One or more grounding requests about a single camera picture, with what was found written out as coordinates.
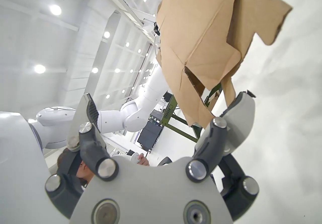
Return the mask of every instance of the person's hand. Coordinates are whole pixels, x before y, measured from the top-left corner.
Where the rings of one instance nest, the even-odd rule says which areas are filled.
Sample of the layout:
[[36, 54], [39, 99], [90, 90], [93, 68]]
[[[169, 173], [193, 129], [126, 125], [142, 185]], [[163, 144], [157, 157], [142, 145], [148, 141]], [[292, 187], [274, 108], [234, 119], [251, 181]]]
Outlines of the person's hand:
[[138, 164], [143, 166], [150, 166], [149, 161], [146, 159], [143, 153], [138, 156], [138, 159], [140, 160]]

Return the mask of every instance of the silver cap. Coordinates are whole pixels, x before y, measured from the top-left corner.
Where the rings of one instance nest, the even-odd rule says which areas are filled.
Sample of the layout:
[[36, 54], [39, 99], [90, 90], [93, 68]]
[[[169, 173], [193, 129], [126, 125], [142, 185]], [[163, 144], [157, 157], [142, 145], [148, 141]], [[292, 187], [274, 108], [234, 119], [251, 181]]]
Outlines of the silver cap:
[[216, 125], [219, 128], [222, 128], [222, 129], [227, 127], [227, 122], [222, 117], [214, 117], [213, 118], [213, 123], [214, 123], [214, 125]]
[[57, 174], [54, 174], [47, 179], [45, 183], [45, 188], [47, 192], [53, 192], [58, 189], [58, 187], [60, 186], [60, 183], [61, 183], [60, 176]]
[[256, 195], [260, 191], [258, 183], [252, 177], [243, 180], [243, 187], [251, 195]]
[[87, 133], [92, 129], [92, 124], [90, 122], [86, 122], [80, 125], [79, 132], [80, 133]]
[[206, 167], [198, 160], [193, 160], [188, 164], [188, 172], [196, 180], [203, 180], [207, 175]]
[[113, 159], [104, 159], [99, 165], [98, 174], [102, 178], [111, 177], [116, 170], [116, 164]]

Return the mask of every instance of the white ceiling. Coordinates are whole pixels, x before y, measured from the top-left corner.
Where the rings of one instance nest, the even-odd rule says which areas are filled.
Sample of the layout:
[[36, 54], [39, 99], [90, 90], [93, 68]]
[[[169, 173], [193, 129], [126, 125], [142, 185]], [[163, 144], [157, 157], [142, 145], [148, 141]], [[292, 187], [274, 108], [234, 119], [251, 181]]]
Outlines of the white ceiling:
[[[124, 1], [151, 15], [161, 2]], [[50, 12], [52, 4], [60, 16]], [[0, 110], [25, 118], [48, 106], [77, 107], [84, 92], [99, 109], [119, 109], [153, 70], [154, 46], [111, 0], [0, 0], [0, 27]], [[35, 73], [36, 64], [46, 72]]]

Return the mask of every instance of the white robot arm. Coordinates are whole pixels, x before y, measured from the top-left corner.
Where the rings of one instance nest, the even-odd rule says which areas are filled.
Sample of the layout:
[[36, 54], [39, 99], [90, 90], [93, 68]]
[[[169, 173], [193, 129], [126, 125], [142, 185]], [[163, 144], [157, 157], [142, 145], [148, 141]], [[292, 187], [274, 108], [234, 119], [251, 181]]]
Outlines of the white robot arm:
[[[168, 84], [162, 74], [160, 65], [154, 69], [144, 93], [137, 99], [125, 103], [120, 110], [100, 110], [97, 125], [101, 133], [116, 132], [126, 129], [137, 132], [143, 129], [150, 113], [168, 90]], [[28, 119], [28, 123], [39, 138], [41, 148], [61, 148], [68, 146], [77, 150], [78, 135], [69, 131], [74, 125], [79, 126], [79, 120], [74, 118], [76, 110], [69, 107], [50, 107], [37, 113], [36, 118]]]

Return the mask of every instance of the white floor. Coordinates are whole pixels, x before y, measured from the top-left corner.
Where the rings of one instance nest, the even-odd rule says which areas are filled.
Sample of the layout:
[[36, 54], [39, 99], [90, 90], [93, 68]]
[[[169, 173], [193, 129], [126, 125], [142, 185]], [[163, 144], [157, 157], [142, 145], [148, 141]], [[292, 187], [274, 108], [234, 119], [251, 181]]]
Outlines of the white floor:
[[[237, 92], [257, 96], [253, 131], [234, 156], [261, 188], [239, 224], [322, 223], [322, 0], [285, 1], [294, 10], [275, 44], [255, 36], [233, 78]], [[192, 134], [176, 120], [170, 124]], [[148, 158], [152, 165], [165, 156], [176, 160], [191, 156], [193, 146], [165, 128]], [[216, 171], [217, 182], [220, 176]]]

